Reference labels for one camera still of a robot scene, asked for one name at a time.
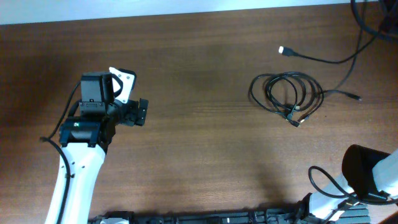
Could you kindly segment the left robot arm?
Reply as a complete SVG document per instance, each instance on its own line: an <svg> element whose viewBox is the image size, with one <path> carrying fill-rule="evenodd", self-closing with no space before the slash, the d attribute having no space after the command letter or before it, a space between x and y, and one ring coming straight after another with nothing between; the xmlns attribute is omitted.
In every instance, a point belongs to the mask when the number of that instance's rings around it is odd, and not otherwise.
<svg viewBox="0 0 398 224"><path fill-rule="evenodd" d="M46 223L88 223L95 183L116 126L143 126L149 102L130 100L137 75L111 67L88 72L75 88L53 132L41 137L59 153L58 176Z"/></svg>

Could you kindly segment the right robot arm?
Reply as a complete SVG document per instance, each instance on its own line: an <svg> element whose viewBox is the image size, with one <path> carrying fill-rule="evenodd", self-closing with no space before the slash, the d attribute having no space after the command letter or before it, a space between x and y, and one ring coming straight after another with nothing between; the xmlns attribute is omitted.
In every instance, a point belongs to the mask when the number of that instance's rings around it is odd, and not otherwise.
<svg viewBox="0 0 398 224"><path fill-rule="evenodd" d="M341 174L334 178L319 166L308 168L316 190L303 200L299 219L307 223L336 222L355 205L397 204L397 151L389 154L357 144L345 152Z"/></svg>

